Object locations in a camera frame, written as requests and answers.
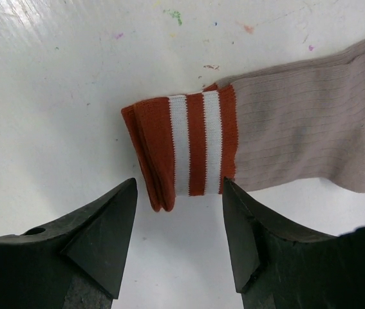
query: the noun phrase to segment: white surface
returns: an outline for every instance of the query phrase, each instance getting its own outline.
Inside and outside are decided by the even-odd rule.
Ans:
[[[114,308],[242,308],[221,198],[178,198],[171,213],[154,213],[120,108],[363,38],[363,0],[0,0],[0,235],[134,176],[140,197]],[[253,196],[330,234],[365,225],[365,194],[324,180]]]

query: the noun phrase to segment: ribbed fabric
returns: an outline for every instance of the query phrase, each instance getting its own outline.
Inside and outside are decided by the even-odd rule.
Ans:
[[[365,41],[122,110],[154,210],[176,195],[324,177],[365,192]]]

